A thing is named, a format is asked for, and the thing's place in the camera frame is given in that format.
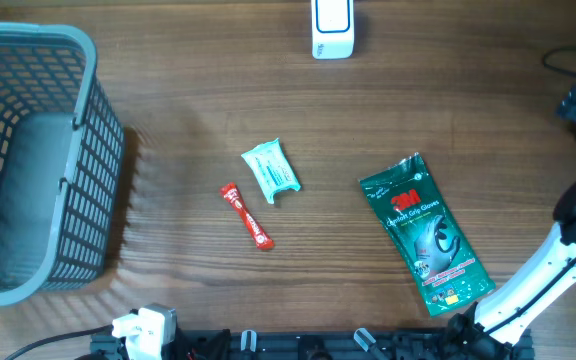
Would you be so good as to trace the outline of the green 3M gloves packet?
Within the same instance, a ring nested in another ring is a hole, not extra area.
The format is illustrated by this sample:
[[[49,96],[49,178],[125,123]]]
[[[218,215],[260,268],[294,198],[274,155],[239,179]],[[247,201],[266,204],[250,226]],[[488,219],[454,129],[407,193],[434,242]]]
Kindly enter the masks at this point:
[[[467,306],[495,290],[420,154],[359,184],[431,316]]]

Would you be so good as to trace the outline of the red Nescafe coffee stick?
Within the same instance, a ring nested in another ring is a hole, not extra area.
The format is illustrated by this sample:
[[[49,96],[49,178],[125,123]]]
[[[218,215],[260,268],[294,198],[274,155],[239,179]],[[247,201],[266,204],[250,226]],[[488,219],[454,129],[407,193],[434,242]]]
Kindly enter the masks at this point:
[[[221,196],[232,206],[248,230],[255,246],[263,251],[274,248],[274,241],[248,210],[244,199],[235,183],[229,183],[220,188]]]

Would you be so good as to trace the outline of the mint green tissue packet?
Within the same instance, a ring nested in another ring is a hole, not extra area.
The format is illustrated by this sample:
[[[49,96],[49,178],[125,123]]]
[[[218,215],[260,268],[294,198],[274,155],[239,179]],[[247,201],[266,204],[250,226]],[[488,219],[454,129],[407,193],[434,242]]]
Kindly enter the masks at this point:
[[[241,157],[252,170],[269,204],[275,203],[274,197],[279,192],[301,189],[301,184],[283,153],[279,138],[259,144]]]

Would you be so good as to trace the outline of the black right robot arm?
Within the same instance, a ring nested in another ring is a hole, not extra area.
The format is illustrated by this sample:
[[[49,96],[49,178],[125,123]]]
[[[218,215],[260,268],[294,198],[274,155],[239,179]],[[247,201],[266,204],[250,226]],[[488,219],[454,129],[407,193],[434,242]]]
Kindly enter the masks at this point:
[[[553,212],[536,253],[499,290],[453,316],[437,341],[440,359],[532,359],[529,324],[576,283],[576,181]]]

